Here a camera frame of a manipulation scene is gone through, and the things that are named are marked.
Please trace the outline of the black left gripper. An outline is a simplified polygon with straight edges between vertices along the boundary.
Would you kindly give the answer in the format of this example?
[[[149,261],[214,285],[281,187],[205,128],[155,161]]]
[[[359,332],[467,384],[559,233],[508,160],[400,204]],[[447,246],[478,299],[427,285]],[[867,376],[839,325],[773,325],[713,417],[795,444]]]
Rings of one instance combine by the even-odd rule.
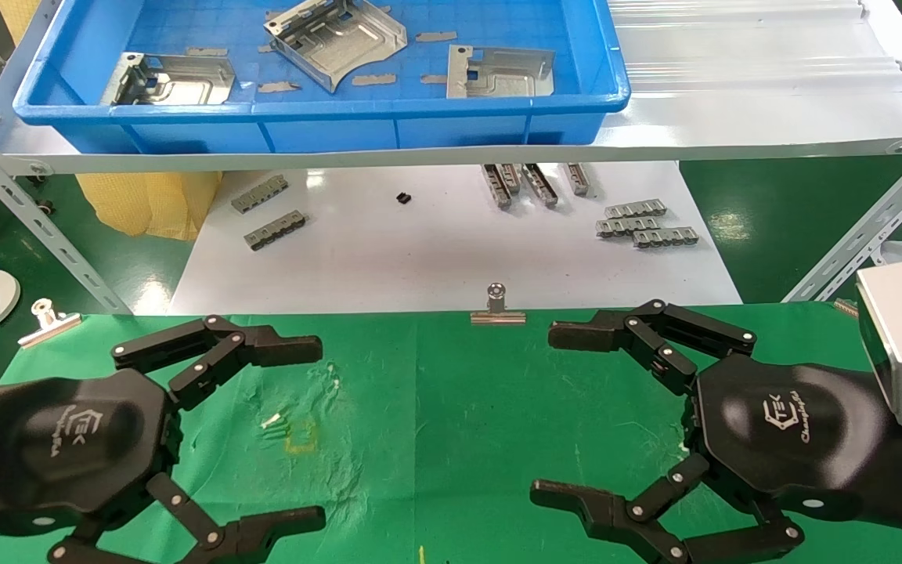
[[[207,316],[117,344],[112,360],[121,371],[107,378],[0,385],[0,536],[80,523],[51,548],[49,563],[141,563],[97,543],[104,528],[128,524],[155,500],[196,540],[180,563],[265,563],[283,537],[325,528],[325,510],[313,504],[215,524],[168,474],[183,438],[178,410],[200,406],[250,365],[322,358],[318,336]],[[186,360],[168,392],[144,375]]]

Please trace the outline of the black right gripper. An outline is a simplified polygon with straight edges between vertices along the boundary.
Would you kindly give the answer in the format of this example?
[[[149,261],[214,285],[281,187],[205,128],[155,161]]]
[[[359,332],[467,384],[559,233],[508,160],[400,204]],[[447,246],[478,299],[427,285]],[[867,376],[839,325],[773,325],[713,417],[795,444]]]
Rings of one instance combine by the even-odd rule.
[[[724,360],[698,376],[677,344]],[[631,500],[536,479],[531,502],[572,513],[588,537],[627,546],[645,563],[780,559],[805,540],[781,510],[831,521],[892,520],[883,447],[893,418],[875,379],[819,364],[759,362],[749,357],[755,344],[749,330],[661,300],[602,309],[587,322],[555,321],[552,349],[626,351],[672,394],[694,396],[701,454]],[[750,511],[756,524],[677,539],[661,517],[702,481],[734,509]]]

